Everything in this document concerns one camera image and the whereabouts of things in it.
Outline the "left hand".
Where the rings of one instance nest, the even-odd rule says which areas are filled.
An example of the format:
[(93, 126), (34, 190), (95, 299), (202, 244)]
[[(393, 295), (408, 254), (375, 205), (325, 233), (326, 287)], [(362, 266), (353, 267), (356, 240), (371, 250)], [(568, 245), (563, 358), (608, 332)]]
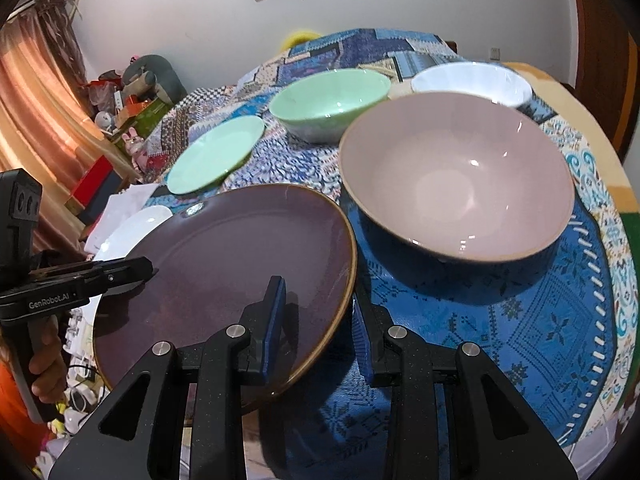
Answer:
[(55, 315), (43, 325), (41, 342), (42, 347), (29, 362), (29, 370), (36, 378), (32, 393), (44, 404), (55, 404), (64, 396), (67, 373)]

